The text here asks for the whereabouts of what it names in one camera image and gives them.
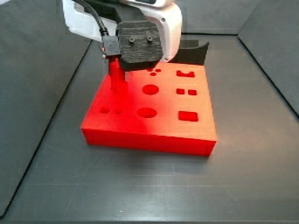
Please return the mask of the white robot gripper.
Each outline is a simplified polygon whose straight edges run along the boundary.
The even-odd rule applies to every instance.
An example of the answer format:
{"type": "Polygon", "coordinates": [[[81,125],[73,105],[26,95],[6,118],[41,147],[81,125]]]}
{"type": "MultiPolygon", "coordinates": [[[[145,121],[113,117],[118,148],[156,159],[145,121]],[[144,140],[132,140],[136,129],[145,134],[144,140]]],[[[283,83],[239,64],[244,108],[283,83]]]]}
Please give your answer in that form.
{"type": "MultiPolygon", "coordinates": [[[[117,0],[136,7],[157,26],[162,58],[169,62],[177,51],[181,38],[183,14],[173,0],[117,0]]],[[[101,41],[98,25],[92,14],[73,0],[61,0],[64,21],[69,31],[84,38],[101,41]]]]}

